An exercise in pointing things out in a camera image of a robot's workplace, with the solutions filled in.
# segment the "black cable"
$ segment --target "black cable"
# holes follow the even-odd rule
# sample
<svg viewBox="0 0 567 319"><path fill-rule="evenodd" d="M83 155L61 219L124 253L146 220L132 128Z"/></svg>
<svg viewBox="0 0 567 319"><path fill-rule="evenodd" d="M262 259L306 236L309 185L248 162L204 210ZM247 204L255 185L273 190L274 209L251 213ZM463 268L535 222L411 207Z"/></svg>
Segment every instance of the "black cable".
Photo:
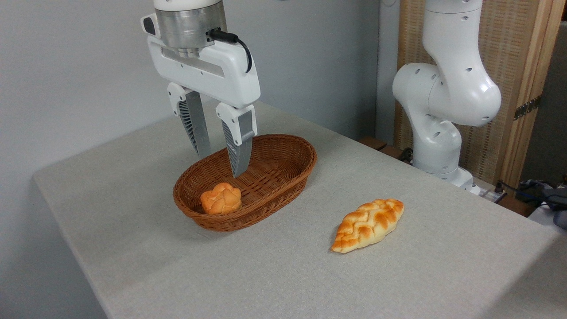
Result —
<svg viewBox="0 0 567 319"><path fill-rule="evenodd" d="M246 70L246 73L248 73L252 69L252 55L250 54L248 46L244 42L242 42L242 40L238 39L237 42L240 43L240 45L242 45L242 47L246 51L246 57L248 58L248 69Z"/></svg>
<svg viewBox="0 0 567 319"><path fill-rule="evenodd" d="M556 201L554 201L554 200L549 200L548 198L537 197L537 196L530 195L530 194L528 194L528 193L524 193L524 192L522 192L521 190L519 190L519 189L517 189L517 188L515 188L515 187L512 187L512 186L510 186L510 185L508 185L508 184L506 184L506 183L504 183L503 181L498 181L498 184L504 185L504 186L506 186L507 188L509 188L509 189L511 189L511 190L513 190L513 191L515 191L516 193L518 193L518 194L520 194L520 195L523 195L523 196L525 196L525 197L529 197L529 198L533 198L533 199L539 200L540 202L546 202L546 203L548 203L548 204L554 204L554 205L558 205L558 206L565 206L565 203L560 203L560 202L556 202ZM567 196L561 196L561 195L555 195L555 196L558 196L558 197L561 197L561 198L567 198Z"/></svg>
<svg viewBox="0 0 567 319"><path fill-rule="evenodd" d="M252 55L250 54L248 46L238 38L238 35L234 33L227 33L225 31L222 31L220 28L212 29L211 31L207 32L206 35L210 36L213 40L219 40L233 44L238 43L242 45L242 47L246 51L246 58L248 60L248 69L246 69L246 73L250 72L250 70L252 69Z"/></svg>

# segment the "bread roll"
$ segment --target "bread roll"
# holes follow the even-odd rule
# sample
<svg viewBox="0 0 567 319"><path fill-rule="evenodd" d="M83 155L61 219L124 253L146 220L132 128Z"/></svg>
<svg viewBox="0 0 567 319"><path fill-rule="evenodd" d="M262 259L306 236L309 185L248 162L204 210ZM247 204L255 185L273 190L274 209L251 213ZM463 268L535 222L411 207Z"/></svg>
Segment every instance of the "bread roll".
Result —
<svg viewBox="0 0 567 319"><path fill-rule="evenodd" d="M404 213L404 204L396 199L377 199L348 213L338 226L331 251L348 253L375 244L392 230Z"/></svg>
<svg viewBox="0 0 567 319"><path fill-rule="evenodd" d="M217 184L201 194L201 204L209 215L225 215L242 208L240 190L228 183Z"/></svg>

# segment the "wicker basket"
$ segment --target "wicker basket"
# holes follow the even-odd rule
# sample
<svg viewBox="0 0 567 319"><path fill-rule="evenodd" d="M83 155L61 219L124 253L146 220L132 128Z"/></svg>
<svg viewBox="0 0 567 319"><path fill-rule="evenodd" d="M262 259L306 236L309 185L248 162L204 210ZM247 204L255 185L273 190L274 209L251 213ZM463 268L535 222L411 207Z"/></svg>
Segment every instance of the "wicker basket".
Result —
<svg viewBox="0 0 567 319"><path fill-rule="evenodd" d="M189 167L174 186L174 200L199 226L230 232L251 226L294 200L303 191L317 154L305 139L293 135L253 138L248 170L232 177L229 155L222 149ZM221 182L242 192L242 208L227 215L207 215L200 196Z"/></svg>

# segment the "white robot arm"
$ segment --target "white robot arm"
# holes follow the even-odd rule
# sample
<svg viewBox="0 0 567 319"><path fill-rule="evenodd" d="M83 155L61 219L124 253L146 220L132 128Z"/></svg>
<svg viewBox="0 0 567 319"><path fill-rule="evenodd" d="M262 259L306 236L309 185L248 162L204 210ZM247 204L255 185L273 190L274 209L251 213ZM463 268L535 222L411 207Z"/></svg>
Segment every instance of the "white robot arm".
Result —
<svg viewBox="0 0 567 319"><path fill-rule="evenodd" d="M141 19L158 73L171 81L171 106L181 117L197 154L210 154L200 94L221 103L232 174L248 168L252 137L257 135L252 105L260 85L252 55L236 35L226 33L222 0L154 0L155 13Z"/></svg>
<svg viewBox="0 0 567 319"><path fill-rule="evenodd" d="M437 63L407 64L393 93L413 131L413 165L461 188L478 192L458 167L461 136L451 123L482 126L498 113L500 90L480 59L482 0L426 0L423 44Z"/></svg>

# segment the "table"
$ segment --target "table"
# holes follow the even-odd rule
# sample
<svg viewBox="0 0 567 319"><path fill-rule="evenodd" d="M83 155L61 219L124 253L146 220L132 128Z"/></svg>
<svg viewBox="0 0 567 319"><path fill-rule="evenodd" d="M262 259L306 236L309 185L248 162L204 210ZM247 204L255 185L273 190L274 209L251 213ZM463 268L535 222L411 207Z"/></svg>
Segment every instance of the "table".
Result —
<svg viewBox="0 0 567 319"><path fill-rule="evenodd" d="M256 112L260 134L301 136L319 160L293 202L236 232L175 206L198 160L178 118L34 175L109 318L567 317L567 236L267 104ZM376 198L404 202L397 229L331 253L344 215Z"/></svg>

